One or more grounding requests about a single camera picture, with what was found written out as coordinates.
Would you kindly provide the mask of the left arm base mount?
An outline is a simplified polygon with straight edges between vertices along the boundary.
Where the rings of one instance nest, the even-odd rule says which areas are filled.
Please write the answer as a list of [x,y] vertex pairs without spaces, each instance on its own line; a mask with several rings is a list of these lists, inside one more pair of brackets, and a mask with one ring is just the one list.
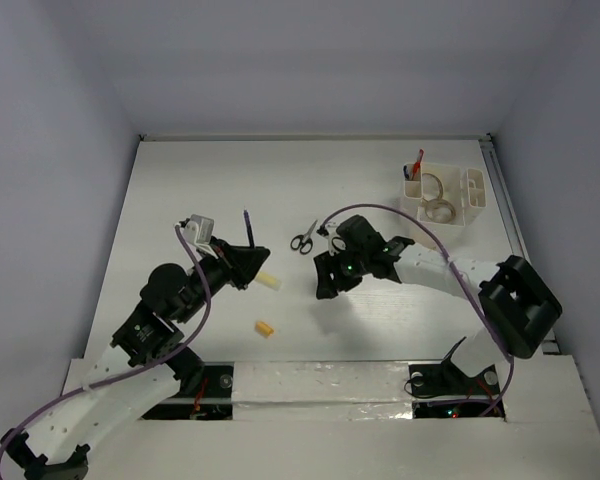
[[175,395],[149,409],[143,420],[224,421],[233,418],[234,364],[205,363],[186,349],[167,362],[178,374]]

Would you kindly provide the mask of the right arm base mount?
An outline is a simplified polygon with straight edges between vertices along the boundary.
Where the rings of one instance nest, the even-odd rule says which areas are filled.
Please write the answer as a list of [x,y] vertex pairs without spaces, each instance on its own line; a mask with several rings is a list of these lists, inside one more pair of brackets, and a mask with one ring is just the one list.
[[409,366],[403,390],[413,399],[415,419],[477,418],[500,394],[494,365],[469,377],[452,363],[452,355],[465,340],[461,338],[438,363]]

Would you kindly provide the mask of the black handled scissors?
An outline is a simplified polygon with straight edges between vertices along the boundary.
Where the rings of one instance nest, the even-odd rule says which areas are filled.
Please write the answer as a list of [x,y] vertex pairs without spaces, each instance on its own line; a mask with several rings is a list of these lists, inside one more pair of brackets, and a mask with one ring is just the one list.
[[307,255],[313,249],[312,235],[317,226],[317,220],[314,220],[306,232],[298,234],[290,241],[290,249],[298,252],[300,255]]

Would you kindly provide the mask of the red gel pen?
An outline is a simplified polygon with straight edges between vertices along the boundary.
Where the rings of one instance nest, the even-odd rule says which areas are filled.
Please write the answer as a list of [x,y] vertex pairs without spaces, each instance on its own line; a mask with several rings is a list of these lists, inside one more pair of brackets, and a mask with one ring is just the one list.
[[411,170],[411,179],[412,180],[416,180],[417,179],[417,175],[420,171],[421,168],[421,163],[424,159],[424,155],[425,155],[425,150],[424,149],[420,149],[418,151],[418,155],[416,158],[415,163],[413,164],[412,170]]

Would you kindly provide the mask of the white perforated organizer basket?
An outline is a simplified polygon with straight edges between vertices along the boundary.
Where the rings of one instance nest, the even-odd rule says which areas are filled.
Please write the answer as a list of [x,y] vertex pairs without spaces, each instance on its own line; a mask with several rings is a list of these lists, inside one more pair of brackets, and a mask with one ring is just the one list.
[[[421,174],[432,173],[440,178],[444,185],[441,197],[450,202],[456,210],[455,219],[446,224],[432,222],[425,214],[425,206],[429,200],[439,199],[430,194],[423,194]],[[405,180],[403,176],[400,207],[407,214],[423,223],[464,228],[472,224],[486,209],[486,181],[479,169],[455,167],[445,164],[421,163],[416,180]]]

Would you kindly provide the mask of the beige masking tape roll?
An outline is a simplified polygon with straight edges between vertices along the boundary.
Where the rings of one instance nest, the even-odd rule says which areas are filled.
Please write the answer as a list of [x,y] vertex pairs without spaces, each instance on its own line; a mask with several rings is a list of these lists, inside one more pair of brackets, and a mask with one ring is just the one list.
[[440,178],[432,173],[421,174],[423,194],[430,194],[436,198],[441,198],[444,195],[444,185]]

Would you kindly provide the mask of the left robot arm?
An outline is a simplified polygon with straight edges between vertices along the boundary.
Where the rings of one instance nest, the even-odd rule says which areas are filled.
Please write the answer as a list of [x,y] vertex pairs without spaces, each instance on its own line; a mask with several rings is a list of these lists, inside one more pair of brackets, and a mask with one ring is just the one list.
[[79,386],[1,438],[0,476],[2,460],[9,457],[27,479],[82,479],[107,437],[161,401],[195,392],[204,363],[189,345],[201,330],[185,335],[180,325],[195,315],[207,322],[212,297],[227,285],[246,289],[270,254],[263,246],[213,238],[210,252],[194,258],[191,270],[157,266],[139,303]]

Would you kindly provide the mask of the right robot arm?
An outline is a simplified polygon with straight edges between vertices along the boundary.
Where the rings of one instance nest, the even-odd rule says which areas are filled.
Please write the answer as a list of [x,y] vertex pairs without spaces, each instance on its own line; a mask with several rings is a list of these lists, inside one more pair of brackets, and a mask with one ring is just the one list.
[[418,285],[467,300],[482,323],[442,360],[440,379],[462,392],[486,368],[534,356],[563,307],[534,267],[511,255],[501,262],[452,258],[402,236],[385,239],[361,215],[326,232],[331,243],[315,256],[316,297],[333,299],[366,276]]

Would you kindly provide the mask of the clear tape roll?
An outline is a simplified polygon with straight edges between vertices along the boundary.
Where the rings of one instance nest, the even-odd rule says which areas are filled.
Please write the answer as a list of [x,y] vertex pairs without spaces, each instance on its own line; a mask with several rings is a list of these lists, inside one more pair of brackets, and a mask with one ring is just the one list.
[[455,219],[456,210],[450,202],[439,198],[426,203],[425,214],[432,222],[446,224]]

